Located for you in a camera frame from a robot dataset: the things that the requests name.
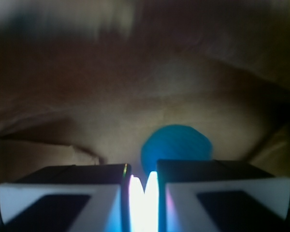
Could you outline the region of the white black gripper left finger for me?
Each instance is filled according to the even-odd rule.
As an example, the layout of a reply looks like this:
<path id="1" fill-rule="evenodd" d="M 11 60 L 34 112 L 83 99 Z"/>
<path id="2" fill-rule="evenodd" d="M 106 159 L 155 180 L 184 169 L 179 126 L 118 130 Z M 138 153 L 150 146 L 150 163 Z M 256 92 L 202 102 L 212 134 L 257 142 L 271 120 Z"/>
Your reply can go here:
<path id="1" fill-rule="evenodd" d="M 49 166 L 0 184 L 4 232 L 128 232 L 129 164 Z"/>

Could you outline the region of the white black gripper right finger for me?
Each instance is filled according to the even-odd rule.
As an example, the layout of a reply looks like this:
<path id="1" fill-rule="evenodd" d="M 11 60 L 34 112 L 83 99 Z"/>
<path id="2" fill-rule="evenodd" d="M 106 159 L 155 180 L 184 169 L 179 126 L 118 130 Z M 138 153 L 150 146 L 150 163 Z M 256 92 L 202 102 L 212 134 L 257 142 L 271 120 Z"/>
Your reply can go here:
<path id="1" fill-rule="evenodd" d="M 290 232 L 290 178 L 240 161 L 159 160 L 160 232 Z"/>

